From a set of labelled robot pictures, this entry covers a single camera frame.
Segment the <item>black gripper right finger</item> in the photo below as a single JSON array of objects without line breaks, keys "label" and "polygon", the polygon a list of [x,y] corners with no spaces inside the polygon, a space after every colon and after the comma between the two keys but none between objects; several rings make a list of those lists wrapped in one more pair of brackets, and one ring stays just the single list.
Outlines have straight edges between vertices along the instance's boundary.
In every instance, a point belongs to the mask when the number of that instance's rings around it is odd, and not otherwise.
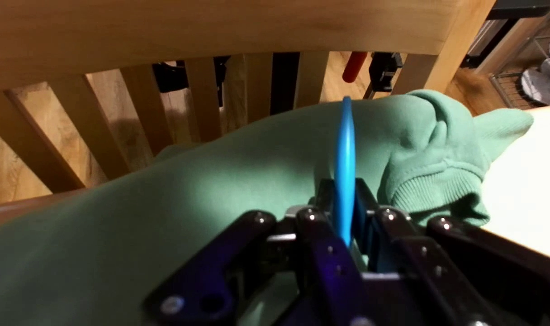
[{"label": "black gripper right finger", "polygon": [[398,273],[440,326],[550,326],[550,257],[440,213],[426,226],[355,182],[355,235],[368,269]]}]

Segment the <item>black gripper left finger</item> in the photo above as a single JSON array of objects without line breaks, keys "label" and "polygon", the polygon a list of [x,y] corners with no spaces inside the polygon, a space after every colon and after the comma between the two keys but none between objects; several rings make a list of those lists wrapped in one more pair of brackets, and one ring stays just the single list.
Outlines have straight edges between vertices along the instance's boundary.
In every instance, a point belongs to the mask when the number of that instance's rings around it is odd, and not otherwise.
[{"label": "black gripper left finger", "polygon": [[143,300],[149,326],[236,326],[281,275],[295,298],[277,326],[373,326],[364,276],[330,217],[339,186],[326,179],[315,197],[277,219],[248,209],[156,286]]}]

